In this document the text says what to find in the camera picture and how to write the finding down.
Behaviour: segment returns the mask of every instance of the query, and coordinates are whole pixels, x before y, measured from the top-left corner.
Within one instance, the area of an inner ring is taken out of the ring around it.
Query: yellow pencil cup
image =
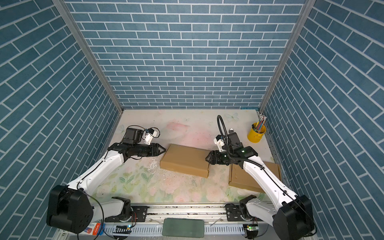
[[[255,122],[253,125],[254,126],[257,126],[259,122]],[[255,132],[252,128],[251,128],[251,131],[249,131],[248,133],[248,140],[253,142],[253,143],[257,143],[257,142],[260,142],[260,140],[262,139],[264,133],[266,131],[266,128],[265,126],[262,126],[262,129],[261,129],[261,132],[260,133],[257,133]]]

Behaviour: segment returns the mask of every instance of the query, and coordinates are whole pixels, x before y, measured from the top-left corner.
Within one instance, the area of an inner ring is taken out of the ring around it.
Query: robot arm
[[[144,144],[138,144],[146,131]],[[131,217],[130,200],[113,197],[102,204],[91,204],[89,197],[102,181],[131,156],[159,156],[166,151],[158,143],[151,143],[160,133],[155,129],[127,128],[119,143],[112,144],[105,155],[87,171],[66,186],[57,185],[48,200],[47,224],[73,233],[82,232],[91,222],[110,216],[125,221]]]
[[[282,240],[297,240],[314,233],[311,201],[298,196],[282,183],[263,163],[257,152],[250,146],[243,147],[237,134],[230,130],[227,134],[221,116],[218,125],[221,135],[214,139],[219,150],[211,151],[206,158],[210,164],[238,164],[249,173],[273,203],[273,206],[251,195],[240,201],[240,212],[244,218],[258,217],[272,225]],[[225,135],[219,124],[221,120]]]

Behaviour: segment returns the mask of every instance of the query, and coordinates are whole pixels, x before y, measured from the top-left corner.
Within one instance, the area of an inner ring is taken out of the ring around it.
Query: blue brick wallpaper
[[[317,0],[265,110],[320,239],[384,239],[383,13]]]
[[[304,0],[66,0],[125,108],[257,108]]]
[[[95,161],[118,112],[51,0],[0,6],[0,239],[52,238],[49,191]]]

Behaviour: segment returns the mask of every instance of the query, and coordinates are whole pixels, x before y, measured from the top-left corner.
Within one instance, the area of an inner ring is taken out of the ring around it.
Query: table surface
[[[264,137],[256,144],[247,138],[251,125],[258,121],[255,110],[125,110],[109,145],[120,142],[129,125],[139,125],[145,128],[157,127],[161,134],[152,142],[165,148],[169,144],[178,144],[217,150],[213,141],[220,134],[217,115],[223,117],[227,130],[234,129],[244,146],[253,147],[263,161],[274,162]],[[163,154],[140,160],[128,159],[103,181],[94,197],[101,202],[119,196],[130,199],[132,203],[207,203],[237,202],[253,194],[262,200],[269,200],[263,193],[229,186],[228,166],[211,165],[206,179],[160,169],[162,157]]]

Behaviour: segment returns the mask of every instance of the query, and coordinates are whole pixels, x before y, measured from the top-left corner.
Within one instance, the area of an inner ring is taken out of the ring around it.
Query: flat cardboard box
[[[207,178],[209,163],[205,158],[209,152],[209,150],[171,144],[160,161],[160,168]]]
[[[264,162],[273,174],[281,180],[279,164],[273,162]],[[254,192],[265,191],[260,187],[256,180],[237,164],[231,164],[229,168],[229,186],[247,189]]]

